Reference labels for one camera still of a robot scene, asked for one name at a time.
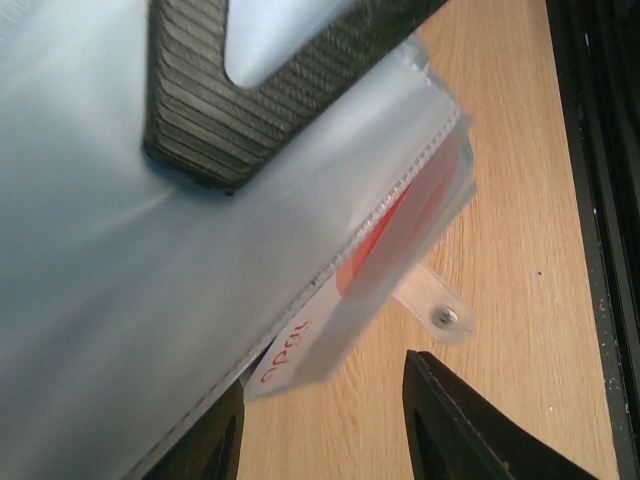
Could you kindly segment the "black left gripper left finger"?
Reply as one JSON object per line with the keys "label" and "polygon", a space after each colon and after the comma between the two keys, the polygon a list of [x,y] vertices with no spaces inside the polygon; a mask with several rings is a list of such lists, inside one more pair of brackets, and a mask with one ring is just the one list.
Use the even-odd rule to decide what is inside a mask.
{"label": "black left gripper left finger", "polygon": [[144,480],[234,480],[244,424],[244,390],[233,384]]}

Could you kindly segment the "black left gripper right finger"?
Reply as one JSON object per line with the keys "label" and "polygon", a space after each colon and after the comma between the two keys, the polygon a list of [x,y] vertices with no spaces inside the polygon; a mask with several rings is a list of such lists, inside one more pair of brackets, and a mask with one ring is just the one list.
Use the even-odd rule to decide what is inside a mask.
{"label": "black left gripper right finger", "polygon": [[416,479],[591,479],[433,354],[409,350],[403,407]]}

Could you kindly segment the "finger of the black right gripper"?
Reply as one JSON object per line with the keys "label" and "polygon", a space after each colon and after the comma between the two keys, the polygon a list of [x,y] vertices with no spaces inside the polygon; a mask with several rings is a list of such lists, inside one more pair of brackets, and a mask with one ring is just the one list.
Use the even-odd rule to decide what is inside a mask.
{"label": "finger of the black right gripper", "polygon": [[233,192],[439,8],[436,1],[154,1],[147,156]]}

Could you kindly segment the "white red-dot credit card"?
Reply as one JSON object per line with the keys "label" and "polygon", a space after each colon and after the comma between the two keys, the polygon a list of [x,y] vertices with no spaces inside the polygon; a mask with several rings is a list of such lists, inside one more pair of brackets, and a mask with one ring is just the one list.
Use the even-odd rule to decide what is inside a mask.
{"label": "white red-dot credit card", "polygon": [[421,261],[474,196],[467,138],[447,138],[348,260],[276,336],[244,381],[252,401],[323,382],[376,312],[395,297],[429,335],[460,344],[476,330],[471,307]]}

